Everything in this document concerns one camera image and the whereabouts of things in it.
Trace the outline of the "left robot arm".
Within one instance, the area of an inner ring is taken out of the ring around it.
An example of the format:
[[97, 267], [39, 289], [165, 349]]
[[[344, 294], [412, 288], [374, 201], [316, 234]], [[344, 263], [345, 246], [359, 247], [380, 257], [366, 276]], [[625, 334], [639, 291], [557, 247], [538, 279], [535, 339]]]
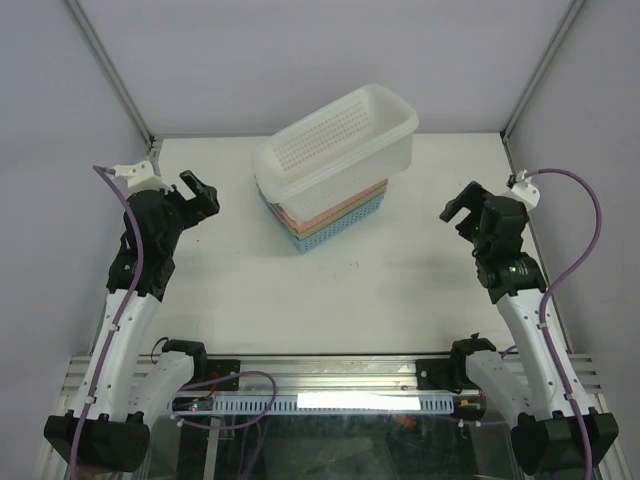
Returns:
[[95, 167], [124, 208], [125, 230], [110, 266], [102, 327], [81, 385], [62, 415], [48, 417], [44, 437], [68, 463], [69, 476], [132, 473], [142, 464], [157, 419], [183, 387], [209, 377], [201, 342], [171, 340], [152, 370], [133, 381], [141, 344], [175, 270], [180, 236], [220, 210], [215, 187], [192, 171], [179, 177], [193, 196], [141, 164]]

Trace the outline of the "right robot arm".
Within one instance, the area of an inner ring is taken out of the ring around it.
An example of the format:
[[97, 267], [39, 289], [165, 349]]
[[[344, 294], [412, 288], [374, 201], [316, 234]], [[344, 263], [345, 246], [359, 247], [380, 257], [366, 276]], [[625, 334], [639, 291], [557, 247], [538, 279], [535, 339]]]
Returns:
[[547, 309], [551, 289], [522, 249], [538, 199], [531, 184], [521, 196], [494, 195], [472, 181], [444, 207], [444, 222], [468, 212], [456, 230], [473, 246], [478, 280], [505, 321], [524, 371], [518, 378], [491, 341], [472, 336], [453, 343], [445, 378], [450, 391], [475, 385], [489, 395], [526, 474], [581, 470], [590, 479], [619, 428], [612, 414], [597, 411], [563, 350], [558, 322]]

